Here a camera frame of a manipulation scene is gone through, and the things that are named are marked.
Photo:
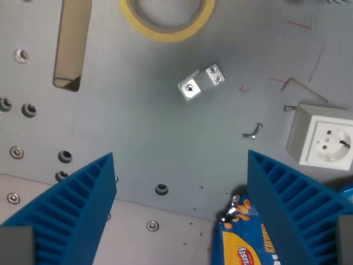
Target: metal washer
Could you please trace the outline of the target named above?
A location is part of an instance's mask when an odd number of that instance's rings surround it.
[[[157,223],[156,221],[149,221],[147,223],[147,229],[151,232],[155,232],[159,229],[159,223]]]
[[[14,159],[21,159],[23,157],[23,150],[21,149],[21,147],[13,146],[10,149],[10,155]]]
[[[20,203],[20,196],[16,193],[9,193],[7,195],[7,201],[11,204],[19,204]]]

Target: chip bag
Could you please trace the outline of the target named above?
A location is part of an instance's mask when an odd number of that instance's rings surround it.
[[[254,203],[242,195],[237,217],[216,226],[212,265],[280,265],[279,258]]]

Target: metal bracket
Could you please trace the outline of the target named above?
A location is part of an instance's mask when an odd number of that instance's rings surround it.
[[[192,73],[188,78],[178,84],[178,87],[187,101],[195,98],[202,92],[213,88],[225,80],[223,74],[216,64],[210,66],[203,72],[199,70]]]

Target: socket hole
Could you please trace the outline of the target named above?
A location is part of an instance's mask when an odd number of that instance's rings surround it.
[[[8,112],[12,108],[12,103],[8,98],[0,98],[0,112]]]
[[[62,163],[70,163],[72,161],[72,155],[68,151],[61,151],[57,158],[59,159],[60,162]]]
[[[165,184],[158,184],[154,190],[158,195],[164,196],[168,193],[168,187]]]
[[[37,110],[32,104],[23,104],[21,111],[27,118],[33,118],[37,114]]]
[[[60,174],[61,174],[63,177],[68,177],[68,174],[65,173],[64,171],[60,171]]]
[[[64,151],[62,154],[63,154],[66,158],[71,158],[71,154],[70,154],[69,152],[67,152],[67,151]]]
[[[27,63],[29,61],[29,54],[24,49],[15,50],[13,56],[18,63]]]

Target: gray surface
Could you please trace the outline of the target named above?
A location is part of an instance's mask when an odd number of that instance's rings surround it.
[[[154,12],[165,9],[163,19],[167,10],[174,13],[166,1],[148,3]],[[352,7],[217,3],[197,35],[165,44],[135,31],[117,0],[94,0],[81,87],[73,93],[52,86],[61,2],[1,1],[0,96],[13,103],[11,112],[0,114],[1,172],[54,184],[56,172],[72,173],[112,151],[117,198],[205,219],[230,199],[226,193],[246,184],[248,149],[320,181],[351,174],[299,166],[287,154],[294,112],[284,113],[284,104],[320,101],[294,86],[280,92],[282,83],[269,77],[308,84],[324,46],[309,86],[330,106],[352,109]],[[14,61],[18,47],[28,50],[27,65]],[[177,84],[213,62],[226,81],[186,102]],[[239,91],[242,86],[249,92]],[[36,117],[22,115],[24,103],[35,105]],[[256,122],[264,124],[256,140],[242,138]],[[10,157],[11,146],[24,150],[21,160]],[[62,150],[72,163],[57,159]],[[168,195],[154,192],[160,183]]]
[[[34,233],[31,226],[0,227],[0,263],[35,264]]]
[[[351,265],[353,262],[353,215],[342,215],[338,218],[336,244],[339,265]]]

